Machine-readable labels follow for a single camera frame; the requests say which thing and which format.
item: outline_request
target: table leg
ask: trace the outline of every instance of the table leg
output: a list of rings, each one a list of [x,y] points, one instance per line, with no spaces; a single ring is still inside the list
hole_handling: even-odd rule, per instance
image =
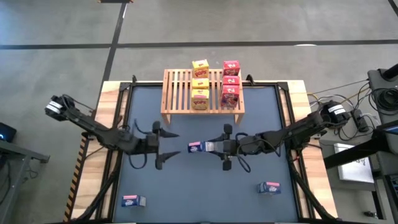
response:
[[[164,123],[165,123],[166,125],[170,125],[170,122],[171,122],[171,115],[169,115],[169,114],[162,114],[162,117],[163,117]]]
[[[241,123],[241,121],[242,121],[242,118],[243,118],[243,114],[236,114],[235,115],[235,123],[237,125],[239,125]]]

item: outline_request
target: yellow snack box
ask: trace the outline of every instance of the yellow snack box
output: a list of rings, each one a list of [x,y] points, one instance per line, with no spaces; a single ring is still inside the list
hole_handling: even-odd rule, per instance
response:
[[[209,77],[209,63],[207,60],[199,60],[192,62],[193,73],[192,78],[208,78]]]
[[[209,91],[192,90],[191,107],[194,110],[206,110],[209,107]]]
[[[192,88],[194,89],[209,89],[209,79],[208,78],[192,78]]]

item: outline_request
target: yellow and black tape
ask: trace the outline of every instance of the yellow and black tape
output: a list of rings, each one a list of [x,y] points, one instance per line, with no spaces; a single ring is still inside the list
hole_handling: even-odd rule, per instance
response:
[[[87,149],[88,149],[88,142],[90,140],[86,137],[81,137],[79,153],[77,155],[77,161],[75,166],[75,171],[72,177],[72,183],[70,184],[70,191],[67,200],[67,207],[65,209],[65,213],[63,216],[64,222],[69,222],[72,216],[73,206],[75,205],[76,200],[76,193],[80,183],[81,172],[84,166],[84,158],[86,157]]]

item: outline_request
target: small box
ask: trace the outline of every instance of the small box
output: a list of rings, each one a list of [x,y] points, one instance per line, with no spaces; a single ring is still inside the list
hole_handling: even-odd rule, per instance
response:
[[[209,77],[209,64],[207,60],[199,60],[192,62],[193,73],[192,78],[208,78]]]
[[[209,106],[208,90],[192,90],[191,107],[195,110],[206,110]]]
[[[146,200],[140,195],[126,195],[122,197],[122,207],[145,207]]]
[[[221,91],[221,106],[228,108],[235,108],[239,101],[239,86],[237,85],[223,85]]]
[[[192,78],[192,88],[194,89],[209,89],[209,79],[208,78]]]
[[[280,194],[280,184],[276,182],[262,182],[257,186],[257,192],[267,195]]]
[[[223,85],[239,85],[241,79],[239,76],[225,75],[223,76]]]
[[[239,75],[240,69],[238,60],[224,61],[223,75]]]
[[[213,152],[215,144],[213,142],[191,142],[188,144],[188,152]]]

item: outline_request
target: blue and white box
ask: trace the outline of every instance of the blue and white box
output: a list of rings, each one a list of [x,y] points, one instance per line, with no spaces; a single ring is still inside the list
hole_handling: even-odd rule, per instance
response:
[[[188,144],[188,152],[213,152],[215,150],[215,144],[213,142],[191,142]]]
[[[277,195],[280,194],[280,184],[277,182],[261,182],[257,186],[259,194]]]
[[[122,198],[122,207],[145,207],[146,198],[140,195],[125,195]]]

